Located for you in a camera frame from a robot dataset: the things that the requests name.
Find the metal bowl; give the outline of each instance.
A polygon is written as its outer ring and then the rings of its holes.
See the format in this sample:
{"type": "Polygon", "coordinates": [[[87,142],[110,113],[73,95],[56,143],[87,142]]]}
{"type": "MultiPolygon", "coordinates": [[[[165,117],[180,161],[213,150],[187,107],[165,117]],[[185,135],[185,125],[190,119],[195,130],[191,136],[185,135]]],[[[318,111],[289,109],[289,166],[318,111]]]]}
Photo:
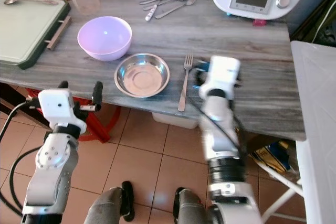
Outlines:
{"type": "Polygon", "coordinates": [[[121,92],[146,98],[160,93],[167,86],[169,76],[168,65],[159,56],[136,54],[118,65],[114,81],[121,92]]]}

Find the fork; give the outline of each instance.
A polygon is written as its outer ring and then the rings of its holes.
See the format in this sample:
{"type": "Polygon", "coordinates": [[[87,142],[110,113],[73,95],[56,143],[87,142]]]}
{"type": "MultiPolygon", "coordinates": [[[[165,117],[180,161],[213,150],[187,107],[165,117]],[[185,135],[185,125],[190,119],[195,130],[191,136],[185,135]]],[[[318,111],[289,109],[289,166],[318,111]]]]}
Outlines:
{"type": "Polygon", "coordinates": [[[185,69],[185,78],[183,83],[183,89],[181,92],[180,102],[178,103],[178,111],[183,112],[185,109],[185,98],[187,96],[187,82],[188,74],[191,68],[193,67],[193,54],[187,54],[184,60],[184,69],[185,69]]]}

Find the red stool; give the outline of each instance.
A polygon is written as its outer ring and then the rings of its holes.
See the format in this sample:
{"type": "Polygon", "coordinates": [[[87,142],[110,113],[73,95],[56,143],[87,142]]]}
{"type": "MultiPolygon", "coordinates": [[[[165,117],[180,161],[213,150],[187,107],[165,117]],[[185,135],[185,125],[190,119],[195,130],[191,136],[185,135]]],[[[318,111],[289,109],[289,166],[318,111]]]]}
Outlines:
{"type": "MultiPolygon", "coordinates": [[[[37,97],[39,90],[26,88],[29,96],[37,97]]],[[[79,102],[80,105],[88,105],[91,101],[83,98],[74,97],[75,102],[79,102]]],[[[99,140],[101,143],[107,142],[111,136],[109,134],[110,130],[115,126],[120,116],[120,106],[117,106],[111,121],[103,126],[98,118],[93,114],[89,113],[88,118],[86,119],[87,129],[90,131],[90,134],[82,135],[79,137],[79,141],[92,141],[99,140]]]]}

